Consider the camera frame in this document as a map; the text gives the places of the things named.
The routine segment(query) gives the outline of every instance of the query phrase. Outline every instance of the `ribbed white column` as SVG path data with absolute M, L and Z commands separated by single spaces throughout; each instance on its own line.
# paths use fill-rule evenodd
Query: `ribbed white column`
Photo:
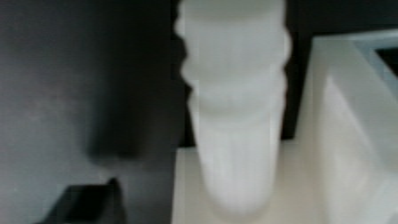
M 283 0 L 185 0 L 176 31 L 208 192 L 240 216 L 265 206 L 274 184 L 290 54 Z

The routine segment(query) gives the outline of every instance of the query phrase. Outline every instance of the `white block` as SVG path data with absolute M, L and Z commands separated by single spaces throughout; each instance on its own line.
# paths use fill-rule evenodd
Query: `white block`
M 393 46 L 398 30 L 313 42 L 297 139 L 329 224 L 396 223 L 398 80 L 375 54 Z

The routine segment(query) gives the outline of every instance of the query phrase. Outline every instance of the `gray wall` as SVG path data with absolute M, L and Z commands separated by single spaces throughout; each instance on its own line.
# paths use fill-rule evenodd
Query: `gray wall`
M 171 2 L 2 1 L 0 222 L 39 221 L 66 185 L 110 176 L 132 223 L 171 222 L 183 102 Z

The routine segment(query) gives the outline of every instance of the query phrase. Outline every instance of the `white plastic part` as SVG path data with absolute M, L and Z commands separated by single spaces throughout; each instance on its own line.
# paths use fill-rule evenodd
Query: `white plastic part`
M 283 0 L 185 0 L 176 31 L 208 193 L 220 210 L 256 213 L 272 194 L 290 54 Z
M 393 224 L 398 79 L 375 50 L 398 30 L 315 39 L 297 141 L 318 175 L 327 224 Z

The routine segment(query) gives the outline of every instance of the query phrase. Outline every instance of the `black object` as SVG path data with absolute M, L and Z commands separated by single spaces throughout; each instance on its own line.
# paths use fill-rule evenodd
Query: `black object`
M 119 182 L 69 186 L 45 221 L 37 224 L 126 224 Z
M 387 48 L 377 50 L 377 54 L 382 57 L 382 60 L 395 72 L 395 76 L 398 77 L 398 48 Z

